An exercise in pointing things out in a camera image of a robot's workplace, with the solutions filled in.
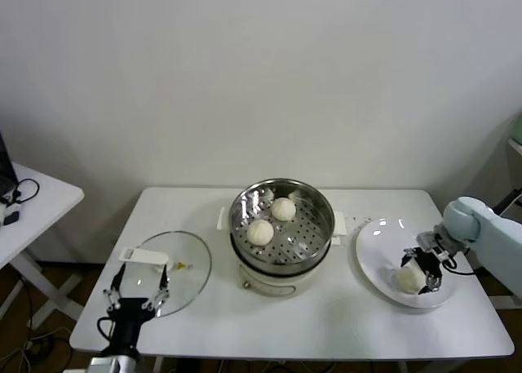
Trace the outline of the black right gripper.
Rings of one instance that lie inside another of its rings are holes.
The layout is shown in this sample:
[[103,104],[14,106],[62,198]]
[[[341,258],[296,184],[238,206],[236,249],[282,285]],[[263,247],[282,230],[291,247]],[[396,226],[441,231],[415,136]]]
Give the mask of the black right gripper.
[[401,259],[400,266],[406,266],[412,259],[417,266],[424,272],[425,285],[419,290],[418,294],[437,292],[442,284],[442,272],[440,261],[432,252],[425,252],[422,248],[406,248]]

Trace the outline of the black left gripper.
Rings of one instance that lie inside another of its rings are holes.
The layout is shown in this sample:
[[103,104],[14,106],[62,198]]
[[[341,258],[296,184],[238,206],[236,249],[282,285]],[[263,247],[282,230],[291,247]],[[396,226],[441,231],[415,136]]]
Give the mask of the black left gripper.
[[169,298],[167,265],[160,276],[158,290],[149,298],[122,298],[120,286],[126,270],[123,263],[113,276],[110,287],[103,290],[107,302],[108,317],[113,322],[109,347],[117,351],[130,351],[138,344],[141,326],[156,316],[156,310]]

